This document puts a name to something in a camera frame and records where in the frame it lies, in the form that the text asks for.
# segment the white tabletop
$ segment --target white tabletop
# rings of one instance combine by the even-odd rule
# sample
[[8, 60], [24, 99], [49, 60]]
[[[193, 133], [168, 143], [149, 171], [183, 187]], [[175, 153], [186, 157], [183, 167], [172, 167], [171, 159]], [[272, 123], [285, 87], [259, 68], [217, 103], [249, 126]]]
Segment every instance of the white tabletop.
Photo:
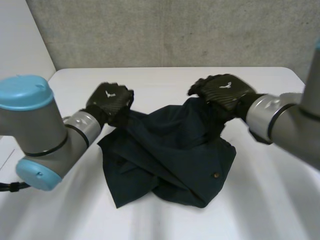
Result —
[[[133, 89], [132, 109], [150, 113], [183, 104], [197, 79], [225, 73], [239, 76], [259, 93], [279, 95], [304, 88], [282, 67], [64, 69], [49, 84], [62, 116], [84, 107], [101, 82]], [[100, 138], [111, 130], [105, 126]], [[237, 155], [223, 189], [204, 209], [166, 202], [152, 193], [116, 209], [95, 142], [53, 191], [0, 193], [0, 239], [319, 239], [319, 173], [275, 145], [255, 142], [238, 119], [227, 123], [222, 137], [236, 147]], [[0, 140], [0, 150], [0, 166], [5, 162], [0, 182], [17, 180], [15, 165], [22, 152], [9, 137]]]

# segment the black cable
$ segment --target black cable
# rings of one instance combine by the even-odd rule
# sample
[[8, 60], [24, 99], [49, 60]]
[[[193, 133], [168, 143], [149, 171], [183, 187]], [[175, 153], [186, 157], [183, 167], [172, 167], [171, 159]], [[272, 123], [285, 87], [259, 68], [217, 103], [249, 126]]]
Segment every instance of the black cable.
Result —
[[12, 182], [10, 184], [7, 183], [0, 183], [0, 192], [18, 192], [21, 189], [29, 188], [30, 185], [26, 184], [25, 182]]

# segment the crumpled garment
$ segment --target crumpled garment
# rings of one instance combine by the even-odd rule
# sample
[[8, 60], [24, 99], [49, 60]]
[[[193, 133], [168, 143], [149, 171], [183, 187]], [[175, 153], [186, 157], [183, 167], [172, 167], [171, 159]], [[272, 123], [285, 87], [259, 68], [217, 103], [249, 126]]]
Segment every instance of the crumpled garment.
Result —
[[220, 137], [224, 124], [202, 98], [150, 114], [131, 111], [128, 125], [98, 145], [117, 208], [152, 191], [159, 198], [204, 208], [219, 193], [236, 156]]

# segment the light blue joint cap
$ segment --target light blue joint cap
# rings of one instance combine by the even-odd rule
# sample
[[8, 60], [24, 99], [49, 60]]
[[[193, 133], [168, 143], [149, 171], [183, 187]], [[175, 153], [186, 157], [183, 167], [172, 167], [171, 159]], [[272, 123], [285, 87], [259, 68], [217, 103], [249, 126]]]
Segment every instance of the light blue joint cap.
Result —
[[0, 108], [31, 111], [42, 108], [54, 99], [54, 93], [41, 76], [17, 75], [0, 81]]
[[51, 191], [62, 181], [62, 178], [51, 169], [24, 158], [16, 165], [15, 172], [31, 187], [44, 191]]

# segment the gray wall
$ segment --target gray wall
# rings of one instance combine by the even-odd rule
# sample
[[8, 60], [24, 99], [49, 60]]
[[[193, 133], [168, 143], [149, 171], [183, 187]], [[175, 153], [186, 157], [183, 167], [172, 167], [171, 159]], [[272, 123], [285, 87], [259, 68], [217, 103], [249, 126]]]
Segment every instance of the gray wall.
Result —
[[27, 0], [57, 70], [281, 66], [306, 77], [320, 0]]

